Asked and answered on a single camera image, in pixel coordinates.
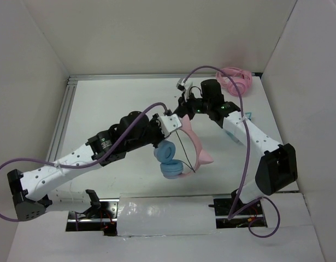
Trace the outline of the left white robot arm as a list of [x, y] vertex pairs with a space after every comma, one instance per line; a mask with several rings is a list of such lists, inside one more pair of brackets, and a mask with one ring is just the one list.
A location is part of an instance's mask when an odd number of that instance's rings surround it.
[[43, 215], [52, 204], [48, 193], [72, 179], [125, 158], [130, 151], [148, 144], [157, 146], [169, 136], [163, 117], [149, 119], [133, 111], [119, 123], [97, 133], [70, 154], [27, 172], [14, 169], [7, 174], [19, 221]]

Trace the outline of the pink blue cat-ear headphones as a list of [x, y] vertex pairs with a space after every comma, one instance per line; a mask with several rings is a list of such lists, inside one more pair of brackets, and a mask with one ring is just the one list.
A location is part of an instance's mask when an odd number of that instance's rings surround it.
[[160, 163], [161, 173], [167, 179], [195, 174], [201, 166], [214, 162], [192, 129], [189, 117], [186, 115], [180, 120], [182, 127], [171, 133], [176, 135], [176, 138], [172, 141], [164, 139], [158, 148], [154, 149], [154, 157]]

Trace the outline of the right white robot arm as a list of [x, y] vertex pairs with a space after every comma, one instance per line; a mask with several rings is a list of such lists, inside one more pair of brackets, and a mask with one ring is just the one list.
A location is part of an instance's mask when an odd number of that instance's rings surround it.
[[239, 196], [231, 201], [232, 210], [243, 214], [250, 208], [250, 202], [270, 196], [297, 180], [296, 151], [291, 144], [282, 145], [270, 138], [254, 125], [240, 107], [227, 102], [221, 86], [215, 79], [201, 82], [201, 97], [197, 98], [190, 89], [183, 91], [174, 113], [179, 117], [193, 118], [206, 114], [223, 130], [231, 133], [250, 153], [259, 160], [253, 179], [244, 183]]

